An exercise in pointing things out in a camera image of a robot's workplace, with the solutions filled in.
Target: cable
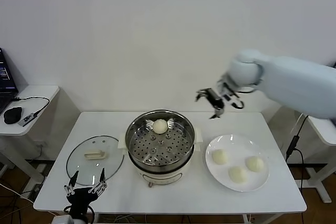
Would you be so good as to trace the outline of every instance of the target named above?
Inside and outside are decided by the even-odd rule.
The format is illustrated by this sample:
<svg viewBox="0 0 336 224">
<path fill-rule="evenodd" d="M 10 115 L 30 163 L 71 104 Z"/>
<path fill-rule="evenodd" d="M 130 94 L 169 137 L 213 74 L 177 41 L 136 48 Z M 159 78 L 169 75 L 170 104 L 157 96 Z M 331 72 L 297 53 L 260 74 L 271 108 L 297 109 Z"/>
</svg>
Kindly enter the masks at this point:
<svg viewBox="0 0 336 224">
<path fill-rule="evenodd" d="M 11 186 L 10 183 L 8 183 L 7 181 L 5 181 L 5 180 L 3 180 L 3 179 L 1 179 L 1 178 L 0 178 L 0 180 L 1 180 L 2 182 L 5 182 L 10 188 L 13 189 L 13 187 Z M 16 203 L 15 195 L 13 195 L 13 197 L 14 197 L 14 198 L 12 199 L 12 201 L 11 201 L 11 202 L 9 203 L 9 205 L 6 206 L 6 207 L 10 207 L 12 203 L 14 203 L 14 205 L 15 205 L 15 203 Z"/>
<path fill-rule="evenodd" d="M 95 213 L 94 213 L 94 210 L 92 209 L 92 207 L 90 207 L 90 206 L 88 206 L 88 208 L 91 210 L 91 213 L 92 213 L 92 220 L 91 220 L 91 224 L 93 224 L 93 222 L 94 222 L 94 218 L 95 218 Z"/>
<path fill-rule="evenodd" d="M 8 183 L 7 181 L 3 180 L 2 178 L 0 178 L 0 181 L 2 181 L 3 183 L 6 183 L 11 189 L 13 189 L 13 187 L 11 186 L 10 183 Z M 0 196 L 0 198 L 11 198 L 11 197 L 15 197 L 15 195 L 10 195 L 10 196 Z"/>
<path fill-rule="evenodd" d="M 7 185 L 9 185 L 9 187 L 12 189 L 12 190 L 14 190 L 13 189 L 13 187 L 11 186 L 11 184 L 10 183 L 8 183 L 7 181 L 5 181 L 5 180 L 3 180 L 3 179 L 1 179 L 3 182 L 5 182 Z M 28 183 L 28 181 L 30 180 L 30 178 L 28 178 L 25 182 L 24 182 L 24 184 L 22 185 L 22 187 L 21 187 L 21 189 L 19 190 L 19 191 L 22 191 L 22 189 L 27 185 L 27 183 Z M 18 196 L 17 195 L 13 195 L 13 200 L 9 203 L 9 205 L 8 205 L 8 207 L 10 207 L 11 206 L 11 204 L 13 203 L 13 207 L 12 207 L 12 216 L 10 217 L 11 219 L 11 222 L 13 222 L 13 214 L 14 214 L 14 209 L 15 208 L 18 208 L 17 206 L 16 206 L 16 202 L 17 202 L 17 200 L 18 200 Z"/>
<path fill-rule="evenodd" d="M 299 149 L 296 149 L 296 148 L 294 149 L 294 151 L 298 151 L 300 153 L 300 155 L 301 155 L 302 170 L 301 170 L 300 192 L 301 192 L 301 195 L 303 196 L 303 194 L 302 194 L 302 184 L 303 184 L 303 171 L 305 169 L 305 162 L 303 161 L 303 154 L 302 154 L 302 152 Z M 302 224 L 305 224 L 304 220 L 303 220 L 303 212 L 301 213 L 301 221 L 302 221 Z"/>
<path fill-rule="evenodd" d="M 129 216 L 132 216 L 132 215 L 126 215 L 126 216 L 123 216 L 123 215 L 119 215 L 117 216 L 115 219 L 114 219 L 114 222 L 113 223 L 117 223 L 117 221 L 120 221 L 121 219 L 123 218 L 127 218 Z"/>
<path fill-rule="evenodd" d="M 43 175 L 43 180 L 42 180 L 42 183 L 41 184 L 39 184 L 39 186 L 37 187 L 38 188 L 38 190 L 41 190 L 41 188 L 42 188 L 42 186 L 43 186 L 43 183 L 44 183 L 44 181 L 46 180 L 46 176 L 45 175 Z M 25 194 L 25 193 L 30 193 L 31 191 L 37 191 L 36 189 L 35 190 L 29 190 L 29 191 L 23 191 L 21 194 Z"/>
<path fill-rule="evenodd" d="M 138 223 L 132 216 L 128 216 L 127 219 L 131 219 L 131 221 L 133 221 L 131 223 Z"/>
<path fill-rule="evenodd" d="M 12 101 L 22 101 L 22 100 L 29 100 L 29 99 L 33 99 L 33 98 L 34 99 L 44 99 L 44 100 L 48 101 L 47 104 L 42 107 L 42 109 L 40 109 L 40 110 L 38 110 L 34 113 L 34 115 L 38 115 L 50 103 L 50 100 L 48 98 L 46 98 L 46 97 L 27 97 L 27 98 L 15 97 L 15 98 L 12 98 Z"/>
<path fill-rule="evenodd" d="M 300 127 L 298 133 L 297 133 L 297 136 L 300 134 L 300 132 L 301 132 L 301 130 L 302 130 L 302 127 L 303 127 L 303 125 L 305 124 L 304 122 L 306 121 L 307 118 L 308 118 L 308 116 L 306 115 L 306 117 L 303 119 L 303 122 L 302 122 L 302 124 L 301 124 L 301 127 Z"/>
<path fill-rule="evenodd" d="M 10 224 L 13 224 L 13 217 L 14 217 L 14 215 L 11 215 L 11 217 L 10 217 L 10 218 L 11 218 L 11 219 L 10 219 L 10 220 L 11 220 L 11 221 L 10 221 L 11 223 L 10 223 Z"/>
<path fill-rule="evenodd" d="M 20 210 L 19 210 L 19 221 L 20 221 L 20 224 L 22 224 L 21 211 Z"/>
<path fill-rule="evenodd" d="M 297 143 L 298 143 L 298 141 L 300 139 L 299 134 L 300 134 L 300 132 L 302 130 L 302 127 L 305 124 L 305 121 L 306 121 L 307 118 L 308 118 L 308 115 L 306 115 L 306 117 L 303 119 L 303 122 L 301 123 L 301 127 L 300 127 L 298 133 L 295 136 L 293 136 L 292 141 L 289 144 L 289 147 L 288 147 L 288 149 L 286 151 L 286 162 L 287 162 L 289 156 L 292 155 L 293 151 L 296 148 L 296 145 L 297 145 Z"/>
<path fill-rule="evenodd" d="M 8 214 L 5 214 L 5 215 L 3 215 L 3 216 L 0 217 L 0 220 L 2 220 L 3 218 L 7 217 L 8 215 L 11 215 L 11 214 L 13 214 L 13 213 L 15 213 L 15 212 L 18 212 L 18 211 L 20 211 L 20 210 L 22 210 L 22 209 L 24 209 L 24 208 L 29 207 L 29 206 L 32 206 L 32 204 L 28 204 L 27 206 L 18 208 L 18 209 L 16 209 L 16 210 L 13 211 L 13 212 L 10 212 L 10 213 L 8 213 Z"/>
<path fill-rule="evenodd" d="M 300 121 L 301 117 L 303 116 L 303 113 L 299 115 L 299 118 L 296 120 L 293 128 L 290 130 L 289 135 L 292 134 L 293 130 L 295 129 L 296 125 L 298 125 L 298 122 Z"/>
<path fill-rule="evenodd" d="M 34 161 L 34 160 L 36 160 L 36 159 L 38 159 L 38 158 L 40 158 L 42 156 L 43 145 L 39 145 L 39 146 L 40 146 L 40 154 L 37 157 L 34 157 L 31 160 L 28 160 L 27 161 L 28 163 L 31 163 L 32 161 Z"/>
<path fill-rule="evenodd" d="M 21 198 L 24 198 L 24 199 L 28 200 L 30 203 L 34 204 L 34 202 L 31 201 L 30 199 L 27 199 L 26 197 L 23 197 L 21 194 L 17 193 L 17 192 L 14 191 L 14 190 L 9 189 L 8 187 L 4 186 L 3 184 L 0 183 L 0 186 L 6 188 L 7 190 L 12 191 L 13 193 L 17 194 L 17 195 L 20 196 Z M 54 216 L 58 216 L 58 215 L 54 214 L 53 212 L 48 212 L 48 213 L 50 213 L 50 214 L 52 214 L 52 215 L 54 215 Z"/>
<path fill-rule="evenodd" d="M 69 214 L 69 212 L 67 211 L 71 206 L 66 206 L 64 209 L 63 209 L 63 212 L 65 212 L 66 214 Z"/>
</svg>

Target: laptop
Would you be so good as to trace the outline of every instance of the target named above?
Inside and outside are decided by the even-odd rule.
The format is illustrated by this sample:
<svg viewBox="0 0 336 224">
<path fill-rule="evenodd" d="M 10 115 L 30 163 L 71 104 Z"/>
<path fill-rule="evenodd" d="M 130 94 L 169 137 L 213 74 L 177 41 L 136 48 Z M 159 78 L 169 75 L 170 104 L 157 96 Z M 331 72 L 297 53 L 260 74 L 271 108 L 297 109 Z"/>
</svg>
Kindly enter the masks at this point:
<svg viewBox="0 0 336 224">
<path fill-rule="evenodd" d="M 3 50 L 0 48 L 0 113 L 11 103 L 18 94 L 15 82 L 6 62 Z"/>
</svg>

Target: wooden floor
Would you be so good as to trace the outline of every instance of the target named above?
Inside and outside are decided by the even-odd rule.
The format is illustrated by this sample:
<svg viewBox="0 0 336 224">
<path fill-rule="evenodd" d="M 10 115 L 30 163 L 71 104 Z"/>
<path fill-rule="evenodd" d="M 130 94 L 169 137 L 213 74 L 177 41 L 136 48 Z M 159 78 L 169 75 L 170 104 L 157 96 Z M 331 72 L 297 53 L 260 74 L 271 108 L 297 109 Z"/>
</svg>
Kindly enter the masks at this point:
<svg viewBox="0 0 336 224">
<path fill-rule="evenodd" d="M 301 169 L 291 168 L 294 178 L 300 178 Z M 26 183 L 28 177 L 18 168 L 7 170 L 0 179 L 0 183 L 7 187 L 12 187 L 15 191 L 21 190 Z M 303 196 L 307 203 L 308 209 L 303 214 L 304 224 L 330 224 L 336 223 L 336 175 L 332 174 L 324 182 L 324 185 L 329 192 L 331 199 L 330 204 L 324 204 L 317 192 L 314 189 L 304 189 Z M 20 224 L 18 211 L 12 215 L 6 214 L 13 211 L 13 193 L 0 187 L 0 223 L 1 224 Z M 17 199 L 16 206 L 18 208 L 25 207 L 21 210 L 22 224 L 47 224 L 51 223 L 53 216 L 47 212 L 39 212 L 33 209 L 32 205 L 24 200 Z M 116 215 L 101 215 L 99 222 L 113 223 Z M 198 215 L 133 215 L 131 218 L 120 220 L 121 223 L 142 222 L 145 223 L 243 223 L 240 216 L 198 216 Z M 273 224 L 300 224 L 301 214 L 287 214 L 283 215 L 273 222 Z"/>
</svg>

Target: glass lid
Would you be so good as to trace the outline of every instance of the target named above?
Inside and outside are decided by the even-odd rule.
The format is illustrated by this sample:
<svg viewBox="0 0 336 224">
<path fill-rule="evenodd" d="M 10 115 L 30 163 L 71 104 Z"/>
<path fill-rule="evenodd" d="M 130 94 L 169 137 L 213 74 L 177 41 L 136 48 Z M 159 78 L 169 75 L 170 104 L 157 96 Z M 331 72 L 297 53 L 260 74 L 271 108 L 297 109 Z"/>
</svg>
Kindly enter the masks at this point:
<svg viewBox="0 0 336 224">
<path fill-rule="evenodd" d="M 79 171 L 77 183 L 84 186 L 99 182 L 105 168 L 108 180 L 119 169 L 124 156 L 118 149 L 118 140 L 112 136 L 94 136 L 79 144 L 70 154 L 67 161 L 67 174 L 72 177 Z"/>
</svg>

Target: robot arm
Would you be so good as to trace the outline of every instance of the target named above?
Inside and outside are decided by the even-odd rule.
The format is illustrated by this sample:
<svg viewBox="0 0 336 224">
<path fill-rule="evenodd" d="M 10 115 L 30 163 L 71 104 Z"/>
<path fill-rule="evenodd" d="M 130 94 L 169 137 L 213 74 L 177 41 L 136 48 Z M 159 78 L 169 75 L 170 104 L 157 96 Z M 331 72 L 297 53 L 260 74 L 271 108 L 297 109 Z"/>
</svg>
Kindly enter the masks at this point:
<svg viewBox="0 0 336 224">
<path fill-rule="evenodd" d="M 269 99 L 284 106 L 316 118 L 336 117 L 336 69 L 291 57 L 271 57 L 256 50 L 243 50 L 231 62 L 230 68 L 217 82 L 221 97 L 236 96 L 242 87 L 262 91 Z M 212 89 L 198 91 L 199 97 L 206 97 L 219 117 L 224 112 L 218 98 L 213 104 Z"/>
<path fill-rule="evenodd" d="M 64 185 L 64 189 L 67 193 L 67 200 L 71 204 L 66 207 L 64 211 L 70 208 L 69 214 L 54 217 L 51 224 L 88 224 L 88 208 L 90 208 L 92 217 L 94 218 L 95 213 L 90 207 L 90 203 L 97 200 L 107 188 L 105 169 L 102 169 L 99 182 L 95 186 L 74 189 L 78 173 L 79 172 L 76 171 L 70 178 L 69 184 Z"/>
</svg>

